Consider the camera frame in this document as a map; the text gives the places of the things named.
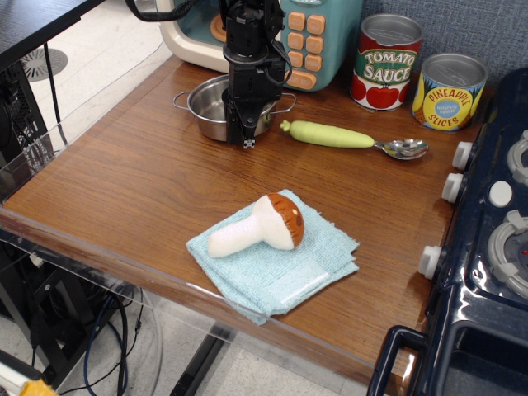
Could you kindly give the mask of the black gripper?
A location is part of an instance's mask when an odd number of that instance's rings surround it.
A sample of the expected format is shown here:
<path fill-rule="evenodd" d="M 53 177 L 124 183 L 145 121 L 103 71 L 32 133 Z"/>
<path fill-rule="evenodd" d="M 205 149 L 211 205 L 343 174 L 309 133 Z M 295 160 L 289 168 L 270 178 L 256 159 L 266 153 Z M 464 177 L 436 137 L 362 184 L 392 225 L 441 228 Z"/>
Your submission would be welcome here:
<path fill-rule="evenodd" d="M 286 52 L 277 36 L 285 12 L 278 1 L 223 1 L 223 54 L 229 63 L 226 142 L 253 149 L 266 104 L 281 97 Z"/>

